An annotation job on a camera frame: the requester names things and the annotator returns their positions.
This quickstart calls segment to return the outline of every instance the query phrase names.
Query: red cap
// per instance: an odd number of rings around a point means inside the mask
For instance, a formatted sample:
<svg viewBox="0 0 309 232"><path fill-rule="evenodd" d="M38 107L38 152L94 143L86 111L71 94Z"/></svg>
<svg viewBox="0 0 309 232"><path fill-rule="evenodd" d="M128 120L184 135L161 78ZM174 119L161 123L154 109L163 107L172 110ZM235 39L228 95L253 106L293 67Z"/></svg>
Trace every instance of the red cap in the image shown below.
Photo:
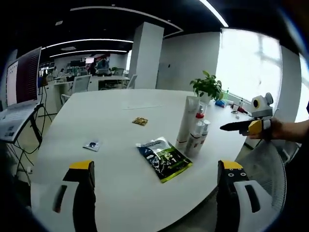
<svg viewBox="0 0 309 232"><path fill-rule="evenodd" d="M197 113L197 115L195 116L196 118L203 118L204 114L203 113Z"/></svg>

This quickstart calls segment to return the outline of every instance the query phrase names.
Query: ceiling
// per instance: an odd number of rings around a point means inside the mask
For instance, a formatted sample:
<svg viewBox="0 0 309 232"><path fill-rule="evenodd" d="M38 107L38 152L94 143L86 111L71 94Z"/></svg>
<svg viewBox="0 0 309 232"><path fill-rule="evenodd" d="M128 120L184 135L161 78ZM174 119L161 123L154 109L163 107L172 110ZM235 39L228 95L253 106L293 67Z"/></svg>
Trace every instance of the ceiling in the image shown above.
<svg viewBox="0 0 309 232"><path fill-rule="evenodd" d="M274 13L274 8L267 0L209 0L208 2L230 27L270 35L297 52L283 22ZM72 8L91 6L103 6L104 9L82 8L71 11ZM30 0L11 7L14 8L14 15L11 15L10 20L6 20L4 29L7 29L8 45L17 47L19 55L38 46L46 47L80 39L132 41L135 28L145 21L164 27L165 38L220 31L222 27L219 20L199 0L54 0L33 4ZM55 26L56 22L61 20L63 23ZM98 49L129 51L132 43L87 41L62 44L43 50L41 60L47 61L52 55L67 52L61 48L68 46L74 46L76 48L74 51Z"/></svg>

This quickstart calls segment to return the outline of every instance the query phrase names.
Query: white round table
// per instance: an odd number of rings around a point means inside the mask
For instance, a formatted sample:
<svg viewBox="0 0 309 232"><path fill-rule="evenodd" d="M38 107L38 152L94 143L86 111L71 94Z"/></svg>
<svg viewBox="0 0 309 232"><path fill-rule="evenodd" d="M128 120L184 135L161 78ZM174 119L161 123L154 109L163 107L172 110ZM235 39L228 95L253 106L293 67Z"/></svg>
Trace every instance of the white round table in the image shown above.
<svg viewBox="0 0 309 232"><path fill-rule="evenodd" d="M189 213L216 187L218 160L235 160L244 144L238 131L219 127L249 117L236 119L229 107L211 102L205 115L210 131L200 154L190 159L192 167L162 184L135 144L161 136L175 144L188 95L193 93L155 89L73 94L38 153L31 186L34 212L41 204L38 186L61 181L72 162L91 159L98 231L156 232ZM148 119L146 126L132 123L139 116ZM93 139L102 142L98 152L83 148Z"/></svg>

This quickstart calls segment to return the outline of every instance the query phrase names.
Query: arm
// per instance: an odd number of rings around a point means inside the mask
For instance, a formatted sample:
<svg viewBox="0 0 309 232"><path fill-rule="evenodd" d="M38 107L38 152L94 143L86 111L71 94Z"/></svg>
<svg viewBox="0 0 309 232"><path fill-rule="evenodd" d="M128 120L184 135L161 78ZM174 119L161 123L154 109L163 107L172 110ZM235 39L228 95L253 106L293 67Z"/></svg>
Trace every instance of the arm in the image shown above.
<svg viewBox="0 0 309 232"><path fill-rule="evenodd" d="M304 122L280 122L276 118L271 120L272 138L303 143L308 131L309 120ZM263 139L261 134L250 135L251 139Z"/></svg>

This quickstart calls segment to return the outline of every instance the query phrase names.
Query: bright window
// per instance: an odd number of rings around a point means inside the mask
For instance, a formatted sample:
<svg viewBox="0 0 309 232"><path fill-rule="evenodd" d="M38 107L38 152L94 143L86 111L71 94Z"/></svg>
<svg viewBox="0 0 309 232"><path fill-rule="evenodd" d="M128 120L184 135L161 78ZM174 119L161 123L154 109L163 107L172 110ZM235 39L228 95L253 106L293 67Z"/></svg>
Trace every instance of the bright window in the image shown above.
<svg viewBox="0 0 309 232"><path fill-rule="evenodd" d="M270 92L276 108L281 88L279 41L251 31L222 29L216 76L223 90L251 102Z"/></svg>
<svg viewBox="0 0 309 232"><path fill-rule="evenodd" d="M132 50L129 51L129 53L127 54L127 59L126 59L126 70L129 70L129 69L130 69L131 55L132 55Z"/></svg>
<svg viewBox="0 0 309 232"><path fill-rule="evenodd" d="M307 112L307 105L309 101L309 70L304 57L299 54L300 68L301 68L301 93L299 107L295 122L302 122L309 119Z"/></svg>

